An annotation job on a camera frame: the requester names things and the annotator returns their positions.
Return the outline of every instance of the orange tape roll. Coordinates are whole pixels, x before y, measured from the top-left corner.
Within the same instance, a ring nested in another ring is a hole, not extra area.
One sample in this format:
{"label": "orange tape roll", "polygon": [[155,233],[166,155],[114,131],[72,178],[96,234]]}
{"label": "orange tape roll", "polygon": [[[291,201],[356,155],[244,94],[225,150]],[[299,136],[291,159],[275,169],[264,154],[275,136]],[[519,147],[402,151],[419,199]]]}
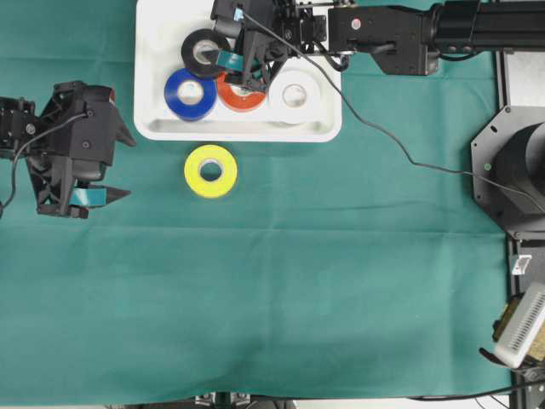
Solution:
{"label": "orange tape roll", "polygon": [[225,82],[226,74],[218,77],[218,94],[223,104],[236,112],[249,112],[261,106],[267,96],[261,92],[245,92],[239,87]]}

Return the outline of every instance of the green cloth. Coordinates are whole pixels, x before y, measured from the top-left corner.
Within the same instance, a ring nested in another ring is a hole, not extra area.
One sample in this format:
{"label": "green cloth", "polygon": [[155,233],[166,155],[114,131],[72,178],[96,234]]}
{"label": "green cloth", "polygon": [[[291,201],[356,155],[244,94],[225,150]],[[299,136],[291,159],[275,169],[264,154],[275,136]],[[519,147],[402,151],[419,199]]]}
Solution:
{"label": "green cloth", "polygon": [[[118,145],[105,181],[133,194],[88,221],[37,216],[19,168],[0,221],[0,405],[508,384],[478,353],[506,280],[503,234],[470,179],[409,166],[345,111],[330,143],[226,144],[238,185],[200,199],[182,173],[198,144],[149,141],[133,125],[134,0],[3,0],[2,12],[1,95],[41,109],[56,83],[115,87],[139,145]],[[387,77],[358,55],[344,90],[417,159],[467,169],[496,111],[492,58],[442,66]],[[5,197],[9,162],[0,172]]]}

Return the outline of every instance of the black tape roll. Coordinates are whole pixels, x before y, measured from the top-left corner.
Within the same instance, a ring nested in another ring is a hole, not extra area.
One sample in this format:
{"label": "black tape roll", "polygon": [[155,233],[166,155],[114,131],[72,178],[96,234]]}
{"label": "black tape roll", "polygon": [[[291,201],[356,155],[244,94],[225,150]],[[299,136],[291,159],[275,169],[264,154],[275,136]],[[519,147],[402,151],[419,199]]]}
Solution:
{"label": "black tape roll", "polygon": [[199,52],[223,49],[231,51],[231,45],[225,37],[212,30],[203,29],[192,32],[181,46],[181,58],[186,69],[201,79],[216,79],[226,69],[207,61]]}

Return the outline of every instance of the white tape roll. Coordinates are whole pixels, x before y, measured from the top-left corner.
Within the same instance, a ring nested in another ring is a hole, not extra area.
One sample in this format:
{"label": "white tape roll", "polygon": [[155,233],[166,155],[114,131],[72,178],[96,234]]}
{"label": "white tape roll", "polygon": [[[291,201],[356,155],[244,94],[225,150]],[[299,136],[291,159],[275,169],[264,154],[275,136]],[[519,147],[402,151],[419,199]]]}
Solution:
{"label": "white tape roll", "polygon": [[305,72],[281,72],[272,82],[268,98],[278,120],[286,124],[320,118],[322,93],[316,80]]}

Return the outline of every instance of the blue tape roll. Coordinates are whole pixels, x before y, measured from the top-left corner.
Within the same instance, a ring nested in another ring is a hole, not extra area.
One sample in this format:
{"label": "blue tape roll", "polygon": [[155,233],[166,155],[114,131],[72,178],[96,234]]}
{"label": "blue tape roll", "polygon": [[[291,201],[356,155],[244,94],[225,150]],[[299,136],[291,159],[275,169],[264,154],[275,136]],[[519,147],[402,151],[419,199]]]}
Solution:
{"label": "blue tape roll", "polygon": [[[178,96],[178,89],[187,82],[194,81],[203,87],[203,98],[195,105],[185,104]],[[167,105],[178,117],[184,121],[198,121],[207,116],[218,98],[215,81],[200,79],[183,68],[172,74],[164,87],[164,99]]]}

